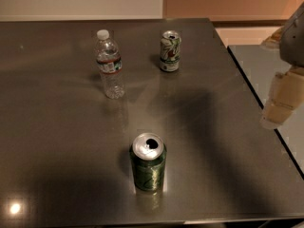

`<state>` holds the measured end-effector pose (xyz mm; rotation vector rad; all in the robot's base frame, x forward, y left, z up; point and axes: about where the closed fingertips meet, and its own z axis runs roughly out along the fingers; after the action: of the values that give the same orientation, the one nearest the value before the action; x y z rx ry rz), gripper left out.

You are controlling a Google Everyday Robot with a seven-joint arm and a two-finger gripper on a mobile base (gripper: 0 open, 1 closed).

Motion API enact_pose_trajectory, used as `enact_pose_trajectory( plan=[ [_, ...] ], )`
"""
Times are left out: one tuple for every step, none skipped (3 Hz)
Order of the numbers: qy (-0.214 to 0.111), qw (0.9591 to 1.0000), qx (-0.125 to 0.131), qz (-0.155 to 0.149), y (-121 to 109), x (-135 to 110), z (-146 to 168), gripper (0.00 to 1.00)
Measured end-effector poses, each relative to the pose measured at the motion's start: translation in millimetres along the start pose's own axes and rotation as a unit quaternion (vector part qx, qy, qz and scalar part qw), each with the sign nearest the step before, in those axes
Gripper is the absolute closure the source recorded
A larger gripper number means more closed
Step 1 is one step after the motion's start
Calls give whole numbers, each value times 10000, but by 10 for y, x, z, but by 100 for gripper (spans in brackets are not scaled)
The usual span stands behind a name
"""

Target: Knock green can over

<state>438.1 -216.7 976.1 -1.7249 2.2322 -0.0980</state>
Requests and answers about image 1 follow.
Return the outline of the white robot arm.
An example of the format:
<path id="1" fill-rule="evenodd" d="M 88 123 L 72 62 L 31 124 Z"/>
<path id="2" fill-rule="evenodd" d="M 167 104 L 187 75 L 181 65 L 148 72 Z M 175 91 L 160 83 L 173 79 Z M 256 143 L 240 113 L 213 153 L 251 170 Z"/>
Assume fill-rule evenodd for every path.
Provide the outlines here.
<path id="1" fill-rule="evenodd" d="M 272 80 L 260 120 L 266 129 L 282 126 L 304 102 L 304 3 L 282 29 L 279 55 L 291 67 Z"/>

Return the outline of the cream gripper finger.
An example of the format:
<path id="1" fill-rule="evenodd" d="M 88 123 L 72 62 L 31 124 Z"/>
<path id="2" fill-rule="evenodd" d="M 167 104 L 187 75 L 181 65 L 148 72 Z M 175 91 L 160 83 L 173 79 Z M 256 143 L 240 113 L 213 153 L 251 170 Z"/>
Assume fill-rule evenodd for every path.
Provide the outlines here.
<path id="1" fill-rule="evenodd" d="M 304 67 L 277 72 L 262 110 L 261 125 L 266 129 L 282 126 L 304 102 Z"/>

